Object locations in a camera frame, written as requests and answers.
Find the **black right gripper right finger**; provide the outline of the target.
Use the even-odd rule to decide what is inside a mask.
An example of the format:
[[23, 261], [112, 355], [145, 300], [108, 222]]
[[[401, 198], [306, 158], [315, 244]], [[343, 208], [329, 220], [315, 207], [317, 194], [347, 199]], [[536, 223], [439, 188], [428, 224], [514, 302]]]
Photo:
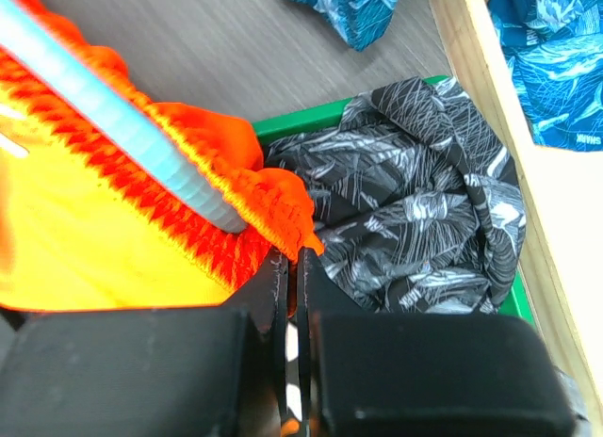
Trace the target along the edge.
[[361, 309], [301, 252], [297, 322], [311, 436], [570, 436], [546, 347], [505, 315]]

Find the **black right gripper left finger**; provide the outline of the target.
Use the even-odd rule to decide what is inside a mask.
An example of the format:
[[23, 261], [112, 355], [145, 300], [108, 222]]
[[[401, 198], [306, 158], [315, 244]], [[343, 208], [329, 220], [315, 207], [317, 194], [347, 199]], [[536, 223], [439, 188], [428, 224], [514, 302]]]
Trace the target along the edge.
[[5, 436], [277, 436], [288, 262], [219, 306], [37, 314], [1, 366]]

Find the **orange shorts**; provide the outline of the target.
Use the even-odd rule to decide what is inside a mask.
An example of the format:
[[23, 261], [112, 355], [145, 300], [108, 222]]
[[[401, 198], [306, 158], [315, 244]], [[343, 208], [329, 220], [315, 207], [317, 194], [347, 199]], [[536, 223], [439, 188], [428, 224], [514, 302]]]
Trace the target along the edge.
[[1, 155], [1, 304], [23, 312], [218, 305], [271, 249], [323, 252], [314, 205], [296, 174], [268, 168], [252, 125], [137, 90], [112, 49], [89, 44], [40, 0], [26, 14], [205, 173], [244, 222], [228, 234], [144, 172], [8, 52], [1, 133], [26, 157]]

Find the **teal hanger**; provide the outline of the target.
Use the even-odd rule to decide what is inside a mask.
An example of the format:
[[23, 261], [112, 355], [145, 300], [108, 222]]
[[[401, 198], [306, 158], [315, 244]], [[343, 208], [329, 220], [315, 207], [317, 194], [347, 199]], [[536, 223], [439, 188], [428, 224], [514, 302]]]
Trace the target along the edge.
[[154, 122], [59, 45], [16, 0], [1, 0], [1, 46], [196, 214], [227, 233], [247, 228]]

